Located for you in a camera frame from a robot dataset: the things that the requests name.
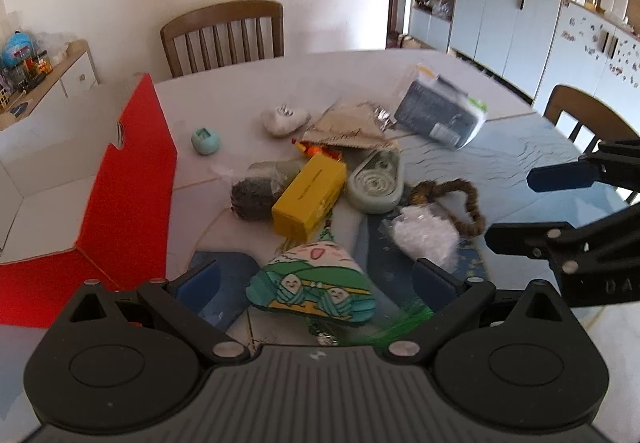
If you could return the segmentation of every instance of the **white label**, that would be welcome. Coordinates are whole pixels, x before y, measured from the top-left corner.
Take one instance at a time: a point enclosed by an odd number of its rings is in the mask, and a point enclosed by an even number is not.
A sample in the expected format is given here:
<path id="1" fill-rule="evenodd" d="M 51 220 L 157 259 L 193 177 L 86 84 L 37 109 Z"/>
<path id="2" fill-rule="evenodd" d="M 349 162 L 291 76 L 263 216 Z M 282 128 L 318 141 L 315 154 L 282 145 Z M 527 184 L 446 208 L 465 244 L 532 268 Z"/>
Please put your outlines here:
<path id="1" fill-rule="evenodd" d="M 447 126 L 444 126 L 441 123 L 437 123 L 433 126 L 429 136 L 448 146 L 456 146 L 460 141 L 460 135 L 458 133 L 451 131 Z"/>

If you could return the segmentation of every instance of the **teal round object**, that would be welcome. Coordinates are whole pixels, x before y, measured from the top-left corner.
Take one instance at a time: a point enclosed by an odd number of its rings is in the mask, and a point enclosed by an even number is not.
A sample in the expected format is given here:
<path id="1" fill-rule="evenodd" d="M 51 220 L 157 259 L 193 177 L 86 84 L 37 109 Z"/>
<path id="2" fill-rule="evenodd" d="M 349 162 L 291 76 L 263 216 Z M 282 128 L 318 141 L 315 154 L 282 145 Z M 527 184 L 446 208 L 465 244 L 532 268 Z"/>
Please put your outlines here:
<path id="1" fill-rule="evenodd" d="M 191 134 L 191 145 L 198 154 L 213 154 L 220 148 L 220 137 L 207 128 L 199 128 Z"/>

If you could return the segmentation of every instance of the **black door handle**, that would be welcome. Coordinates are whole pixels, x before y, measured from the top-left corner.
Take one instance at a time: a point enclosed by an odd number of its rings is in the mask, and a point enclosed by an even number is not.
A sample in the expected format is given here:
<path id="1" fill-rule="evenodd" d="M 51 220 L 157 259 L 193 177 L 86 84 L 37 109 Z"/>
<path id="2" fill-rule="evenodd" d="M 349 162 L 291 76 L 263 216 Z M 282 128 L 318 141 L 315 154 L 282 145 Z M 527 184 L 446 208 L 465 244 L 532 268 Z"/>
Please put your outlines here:
<path id="1" fill-rule="evenodd" d="M 609 58 L 613 58 L 616 53 L 616 48 L 618 47 L 618 38 L 616 37 L 616 41 L 613 43 L 613 48 L 611 48 L 611 52 L 609 54 Z"/>
<path id="2" fill-rule="evenodd" d="M 609 42 L 609 32 L 607 32 L 607 36 L 604 38 L 604 44 L 602 45 L 602 51 L 600 53 L 604 53 L 607 49 L 607 42 Z"/>

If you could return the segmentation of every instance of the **wooden chair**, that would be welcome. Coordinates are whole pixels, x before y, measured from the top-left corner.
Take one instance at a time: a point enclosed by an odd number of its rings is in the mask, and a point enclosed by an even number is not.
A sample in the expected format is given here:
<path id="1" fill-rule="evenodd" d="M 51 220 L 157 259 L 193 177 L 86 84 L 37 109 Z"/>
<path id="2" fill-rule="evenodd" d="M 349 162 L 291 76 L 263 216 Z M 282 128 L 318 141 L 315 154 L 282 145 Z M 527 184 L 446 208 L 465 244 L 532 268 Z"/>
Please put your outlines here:
<path id="1" fill-rule="evenodd" d="M 236 51 L 236 42 L 232 23 L 240 21 L 242 31 L 242 50 L 244 52 L 244 60 L 253 60 L 251 57 L 251 47 L 249 43 L 249 34 L 247 32 L 246 21 L 254 20 L 256 28 L 256 41 L 258 59 L 264 59 L 264 41 L 262 37 L 262 28 L 260 26 L 260 18 L 271 19 L 271 36 L 273 39 L 273 56 L 282 57 L 284 55 L 284 36 L 282 32 L 283 12 L 282 5 L 276 1 L 265 0 L 246 0 L 231 1 L 229 3 L 214 4 L 206 6 L 198 10 L 193 10 L 188 14 L 176 17 L 167 23 L 160 30 L 160 38 L 166 60 L 169 63 L 171 75 L 173 78 L 181 77 L 184 73 L 180 66 L 180 58 L 175 45 L 175 39 L 184 36 L 187 48 L 187 56 L 189 58 L 189 66 L 191 73 L 198 71 L 196 59 L 191 45 L 189 34 L 198 32 L 200 38 L 200 51 L 202 52 L 202 64 L 206 70 L 211 69 L 209 59 L 209 51 L 207 51 L 207 43 L 204 35 L 204 29 L 211 27 L 213 33 L 213 41 L 216 49 L 217 66 L 225 65 L 222 43 L 218 33 L 219 24 L 226 24 L 226 35 L 228 38 L 229 57 L 231 64 L 238 63 L 238 52 Z"/>
<path id="2" fill-rule="evenodd" d="M 638 133 L 625 120 L 598 99 L 572 87 L 556 86 L 546 105 L 545 118 L 556 126 L 563 111 L 578 120 L 569 135 L 569 140 L 575 142 L 583 127 L 587 127 L 593 133 L 593 139 L 584 150 L 585 153 L 593 152 L 600 140 L 612 142 L 638 138 Z M 631 192 L 626 202 L 631 204 L 637 195 L 638 192 Z"/>

